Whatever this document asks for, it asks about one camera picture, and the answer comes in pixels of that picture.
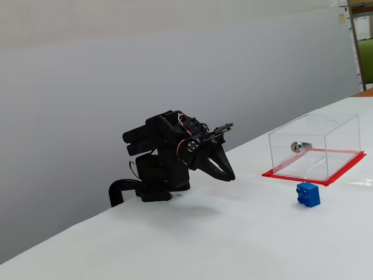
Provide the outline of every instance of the metal object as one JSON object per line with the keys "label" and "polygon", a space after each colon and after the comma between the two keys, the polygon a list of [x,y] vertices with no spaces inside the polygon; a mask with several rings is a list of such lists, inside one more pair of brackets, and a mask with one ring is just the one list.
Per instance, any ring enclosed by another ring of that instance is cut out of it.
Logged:
{"label": "metal object", "polygon": [[300,153],[303,150],[312,151],[312,144],[311,143],[297,141],[297,142],[294,142],[294,143],[291,144],[291,150],[294,153]]}

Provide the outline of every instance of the red wire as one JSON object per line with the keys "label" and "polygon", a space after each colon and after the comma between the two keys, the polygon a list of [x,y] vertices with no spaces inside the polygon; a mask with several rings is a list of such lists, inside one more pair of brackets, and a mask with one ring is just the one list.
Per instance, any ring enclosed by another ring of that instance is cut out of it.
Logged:
{"label": "red wire", "polygon": [[130,168],[130,170],[132,171],[133,175],[136,176],[137,179],[140,179],[140,178],[136,175],[136,173],[133,172],[133,170],[132,170],[132,166],[131,166],[131,163],[135,164],[134,162],[131,162],[131,161],[129,162],[129,168]]}
{"label": "red wire", "polygon": [[179,159],[179,149],[180,149],[181,144],[182,144],[184,141],[185,141],[185,139],[182,140],[182,141],[179,143],[179,145],[177,146],[176,156],[177,156],[178,159]]}
{"label": "red wire", "polygon": [[184,125],[184,124],[181,122],[181,120],[180,120],[180,118],[182,118],[183,116],[184,116],[184,114],[180,114],[180,115],[177,117],[177,119],[179,120],[179,123],[181,124],[181,126],[185,128],[185,130],[187,131],[187,133],[188,133],[190,136],[192,136],[192,132],[191,132],[190,130],[188,130],[188,129],[185,127],[185,125]]}

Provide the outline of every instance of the red mat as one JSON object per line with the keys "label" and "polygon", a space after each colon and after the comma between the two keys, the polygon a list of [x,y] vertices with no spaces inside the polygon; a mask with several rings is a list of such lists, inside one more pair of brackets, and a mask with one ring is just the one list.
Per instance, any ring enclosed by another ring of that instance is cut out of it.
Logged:
{"label": "red mat", "polygon": [[[277,179],[283,179],[283,180],[291,180],[291,181],[299,181],[299,182],[309,182],[314,184],[321,184],[321,185],[330,185],[333,182],[335,182],[340,176],[344,175],[347,171],[349,171],[352,167],[354,167],[359,161],[361,161],[364,156],[367,154],[364,153],[364,151],[361,151],[353,160],[351,160],[348,164],[346,164],[341,170],[339,170],[337,173],[335,173],[332,177],[329,178],[328,181],[317,181],[317,180],[309,180],[304,178],[294,178],[294,177],[287,177],[287,176],[280,176],[273,174],[273,169],[270,169],[268,172],[262,174],[264,177],[270,177],[270,178],[277,178]],[[295,162],[298,159],[298,157],[294,157],[287,162],[288,164]]]}

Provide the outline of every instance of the white wall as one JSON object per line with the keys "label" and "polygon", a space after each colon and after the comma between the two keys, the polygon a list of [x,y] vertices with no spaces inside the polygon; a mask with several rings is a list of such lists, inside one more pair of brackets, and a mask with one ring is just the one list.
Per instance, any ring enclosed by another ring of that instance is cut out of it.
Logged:
{"label": "white wall", "polygon": [[0,48],[247,23],[328,6],[328,0],[0,0]]}
{"label": "white wall", "polygon": [[211,127],[233,122],[231,149],[358,93],[343,9],[247,22],[256,2],[230,2],[242,9],[217,10],[237,22],[2,45],[0,262],[107,209],[109,185],[132,177],[121,135],[148,117],[172,109]]}

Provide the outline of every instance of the red base plate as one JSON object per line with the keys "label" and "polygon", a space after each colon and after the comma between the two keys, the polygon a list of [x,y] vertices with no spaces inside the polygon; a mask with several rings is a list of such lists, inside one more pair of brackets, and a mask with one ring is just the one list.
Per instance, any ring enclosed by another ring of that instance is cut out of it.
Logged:
{"label": "red base plate", "polygon": [[294,178],[294,177],[287,177],[287,176],[279,176],[279,175],[273,174],[273,169],[271,169],[268,172],[262,174],[262,176],[264,176],[264,177],[270,177],[270,178],[283,179],[283,180],[291,180],[291,181],[299,181],[299,182],[309,182],[309,183],[321,184],[321,185],[328,186],[328,185],[332,184],[333,182],[335,182],[340,176],[344,175],[352,167],[354,167],[366,155],[367,154],[364,153],[364,151],[361,151],[353,160],[351,160],[341,170],[339,170],[332,177],[330,177],[328,181],[317,181],[317,180],[310,180],[310,179],[304,179],[304,178]]}

